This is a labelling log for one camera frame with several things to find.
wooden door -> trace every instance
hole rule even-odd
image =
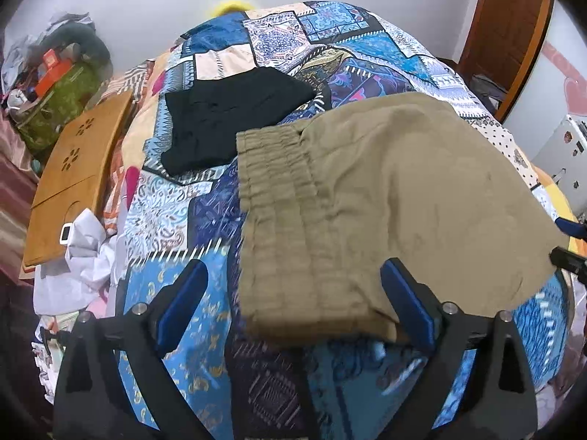
[[[542,1],[478,1],[458,67],[466,83],[474,74],[484,74],[507,91],[512,88],[535,34]]]

bedsheet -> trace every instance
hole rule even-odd
[[[281,124],[353,101],[405,91],[449,102],[513,164],[554,219],[548,192],[512,135],[462,79],[416,39],[364,8],[306,1],[233,12],[183,35],[167,60],[160,94],[190,88],[255,66],[272,66],[316,89],[316,97]],[[243,335],[238,304],[240,228],[236,160],[171,177],[160,155],[172,121],[159,97],[153,136],[124,226],[128,269],[124,311],[149,302],[189,259],[208,267],[210,282],[178,348],[165,356],[169,374],[216,440],[322,438],[371,440],[418,379],[426,358],[409,346],[358,337],[304,349],[277,350]],[[514,311],[539,391],[558,372],[572,318],[572,290],[560,272]],[[474,361],[468,351],[435,426],[450,421]],[[142,422],[156,426],[122,355],[120,372]]]
[[[139,112],[143,102],[145,102],[147,86],[149,84],[151,73],[153,72],[153,66],[154,61],[147,60],[126,71],[122,76],[111,79],[102,93],[99,102],[103,102],[114,95],[123,93],[124,91],[133,91],[132,101],[134,102],[134,105],[130,114],[128,114],[128,120],[132,120]],[[115,235],[118,232],[117,218],[120,211],[121,187],[124,179],[122,141],[123,136],[119,137],[114,146],[112,159],[110,161],[110,178],[106,184],[102,224],[104,225],[108,236]]]

red box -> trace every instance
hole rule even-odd
[[[51,49],[43,54],[43,62],[45,63],[47,70],[50,70],[59,64],[59,57],[55,51]]]

door frame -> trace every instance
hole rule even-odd
[[[479,31],[479,21],[481,20],[481,11],[484,3],[485,0],[477,0],[475,14],[473,16],[473,21],[471,22],[471,29],[469,29],[469,34],[467,36],[467,41],[465,42],[465,47],[463,48],[463,53],[459,59],[459,63],[457,64],[457,73],[459,74],[462,73],[467,64],[470,63],[469,57],[475,37]],[[542,43],[544,42],[544,38],[548,30],[548,23],[550,22],[551,14],[553,12],[553,5],[554,0],[542,0],[540,4],[536,26],[534,27],[534,32],[532,34],[532,38],[530,39],[528,49],[524,54],[522,64],[519,67],[518,73],[514,78],[510,90],[506,93],[506,99],[504,99],[495,113],[494,117],[498,122],[504,122],[504,119],[510,112],[511,108],[522,92],[526,81],[528,80],[528,76],[532,71],[532,67],[534,66],[536,58],[538,58],[538,54],[540,53]]]

orange box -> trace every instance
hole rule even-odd
[[[52,49],[43,54],[43,62],[48,70],[59,64],[59,57]]]
[[[59,81],[65,73],[71,69],[71,66],[73,66],[73,63],[70,60],[63,60],[48,70],[47,74],[39,80],[39,83],[34,88],[34,92],[37,93],[37,96],[43,97],[45,93],[51,89],[51,86]]]

